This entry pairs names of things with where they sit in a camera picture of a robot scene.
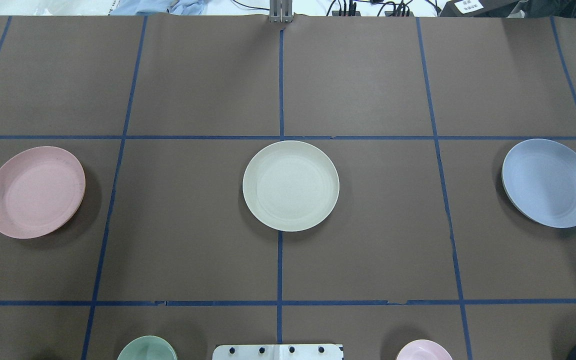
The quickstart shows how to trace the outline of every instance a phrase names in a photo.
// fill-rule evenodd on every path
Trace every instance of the pink bowl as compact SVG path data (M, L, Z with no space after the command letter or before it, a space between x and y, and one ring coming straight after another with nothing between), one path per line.
M52 233L77 212L85 189L72 153L54 146L18 153L0 168L0 233L15 239Z

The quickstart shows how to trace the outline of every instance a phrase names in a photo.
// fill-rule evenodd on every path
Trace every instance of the white plate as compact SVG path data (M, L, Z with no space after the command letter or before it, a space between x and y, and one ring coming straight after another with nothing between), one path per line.
M503 160L503 188L525 216L553 228L576 226L576 152L548 139L515 145Z
M280 141L259 151L246 167L244 199L265 225L301 231L321 223L339 196L339 176L323 151L301 141Z
M440 344L430 340L414 340L397 354L396 360L453 360Z
M0 233L16 239L59 229L82 204L86 177L72 153L39 146L0 167Z
M177 360L177 354L166 340L146 335L126 345L117 360Z

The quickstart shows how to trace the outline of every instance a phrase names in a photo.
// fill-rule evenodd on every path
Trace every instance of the green bowl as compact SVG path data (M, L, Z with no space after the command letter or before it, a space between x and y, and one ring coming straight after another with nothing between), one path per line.
M147 335L132 340L117 360L177 360L177 354L166 340Z

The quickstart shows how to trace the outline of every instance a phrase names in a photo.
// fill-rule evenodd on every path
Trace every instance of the pink plate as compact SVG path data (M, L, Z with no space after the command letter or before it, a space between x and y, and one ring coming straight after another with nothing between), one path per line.
M440 344L430 340L414 340L397 354L396 360L453 360Z
M72 153L54 146L18 153L0 168L0 233L16 239L52 233L77 212L85 189Z

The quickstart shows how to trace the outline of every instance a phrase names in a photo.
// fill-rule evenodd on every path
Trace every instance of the metal bracket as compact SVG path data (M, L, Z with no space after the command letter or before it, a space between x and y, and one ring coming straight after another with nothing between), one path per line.
M344 360L340 344L220 345L212 360Z
M270 22L292 23L293 0L270 0Z

